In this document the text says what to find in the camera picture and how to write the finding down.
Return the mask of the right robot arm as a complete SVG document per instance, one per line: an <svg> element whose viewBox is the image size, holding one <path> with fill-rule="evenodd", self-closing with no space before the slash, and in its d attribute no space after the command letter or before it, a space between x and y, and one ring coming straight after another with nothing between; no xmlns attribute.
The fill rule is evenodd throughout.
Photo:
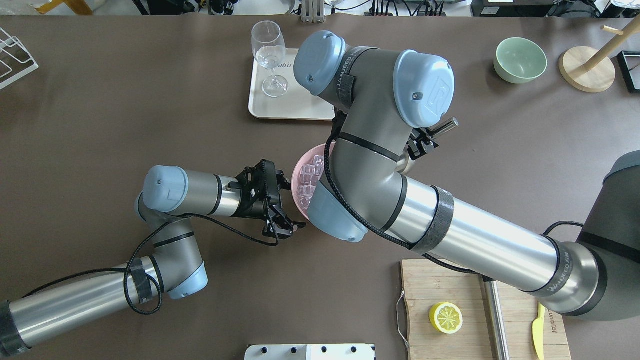
<svg viewBox="0 0 640 360"><path fill-rule="evenodd" d="M368 230L535 297L558 314L618 321L639 314L639 152L604 178L574 242L559 242L397 171L413 132L450 108L455 78L438 55L352 47L311 34L294 61L298 84L342 112L307 210L326 234L359 242Z"/></svg>

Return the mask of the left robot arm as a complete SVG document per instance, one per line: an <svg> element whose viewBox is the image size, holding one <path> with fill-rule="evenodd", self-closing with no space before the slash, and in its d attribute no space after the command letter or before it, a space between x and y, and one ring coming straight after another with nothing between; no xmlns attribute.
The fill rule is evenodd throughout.
<svg viewBox="0 0 640 360"><path fill-rule="evenodd" d="M164 296L179 300L208 284L205 261L192 219L215 223L217 217L263 221L269 246L306 226L282 208L281 191L291 183L273 162L261 160L235 177L156 165L147 173L135 211L151 234L151 255L114 268L92 269L1 303L1 357L26 353L32 346L129 308L150 315L141 305Z"/></svg>

